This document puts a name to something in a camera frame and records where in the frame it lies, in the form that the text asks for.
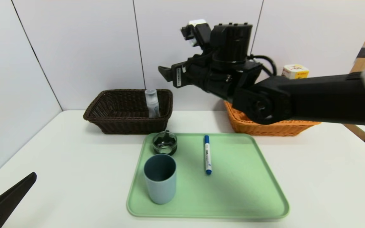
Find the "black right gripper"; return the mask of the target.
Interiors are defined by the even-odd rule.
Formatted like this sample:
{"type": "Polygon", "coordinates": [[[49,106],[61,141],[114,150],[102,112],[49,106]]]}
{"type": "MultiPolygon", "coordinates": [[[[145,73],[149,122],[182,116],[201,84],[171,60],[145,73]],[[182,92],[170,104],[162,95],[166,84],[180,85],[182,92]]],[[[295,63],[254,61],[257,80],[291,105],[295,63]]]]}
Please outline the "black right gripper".
{"type": "Polygon", "coordinates": [[[204,61],[185,61],[174,64],[171,68],[158,66],[158,72],[167,82],[173,82],[176,88],[193,85],[210,93],[208,89],[210,64],[204,61]]]}

